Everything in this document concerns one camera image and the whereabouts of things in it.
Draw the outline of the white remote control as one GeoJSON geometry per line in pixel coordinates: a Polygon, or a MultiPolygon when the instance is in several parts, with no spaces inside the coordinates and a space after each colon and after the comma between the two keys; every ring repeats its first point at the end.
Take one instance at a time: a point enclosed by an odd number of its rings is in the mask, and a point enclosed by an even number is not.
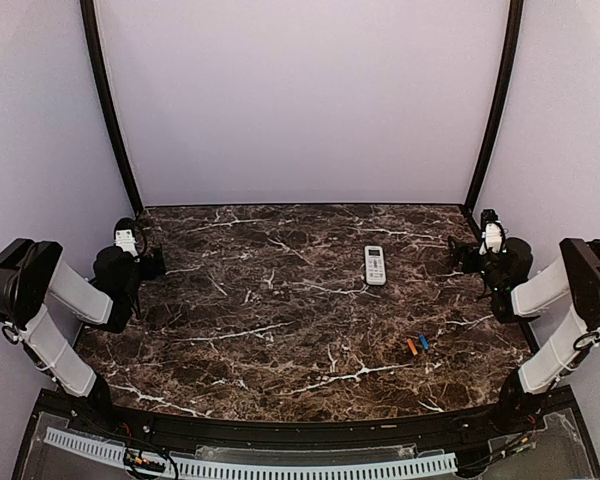
{"type": "Polygon", "coordinates": [[[381,246],[364,247],[365,281],[370,286],[384,286],[387,281],[384,251],[381,246]]]}

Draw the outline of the orange AAA battery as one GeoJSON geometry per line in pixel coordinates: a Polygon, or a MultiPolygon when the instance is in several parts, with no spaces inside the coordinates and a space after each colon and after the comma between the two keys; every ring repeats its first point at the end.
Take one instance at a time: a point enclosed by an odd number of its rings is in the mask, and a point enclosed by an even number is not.
{"type": "Polygon", "coordinates": [[[407,345],[412,353],[413,356],[417,356],[418,355],[418,350],[413,342],[413,340],[411,338],[407,339],[407,345]]]}

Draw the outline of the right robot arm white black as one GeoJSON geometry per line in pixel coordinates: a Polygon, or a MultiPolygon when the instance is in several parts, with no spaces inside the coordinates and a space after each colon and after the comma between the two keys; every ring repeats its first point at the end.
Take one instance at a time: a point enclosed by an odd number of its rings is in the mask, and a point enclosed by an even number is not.
{"type": "Polygon", "coordinates": [[[600,239],[565,238],[557,258],[533,273],[531,246],[520,238],[464,243],[449,238],[451,264],[482,279],[493,316],[529,324],[549,315],[552,328],[537,351],[505,380],[490,424],[514,432],[563,377],[600,344],[600,239]]]}

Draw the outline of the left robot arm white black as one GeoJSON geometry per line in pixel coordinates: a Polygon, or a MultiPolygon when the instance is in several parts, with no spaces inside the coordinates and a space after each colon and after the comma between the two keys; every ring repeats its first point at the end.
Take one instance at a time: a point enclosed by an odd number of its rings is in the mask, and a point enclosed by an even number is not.
{"type": "Polygon", "coordinates": [[[55,241],[18,238],[0,252],[3,333],[64,392],[88,400],[81,417],[100,436],[114,435],[121,415],[106,402],[106,381],[76,352],[67,323],[75,320],[96,330],[123,332],[140,312],[142,283],[165,272],[159,247],[142,254],[106,247],[96,256],[91,279],[69,265],[55,241]]]}

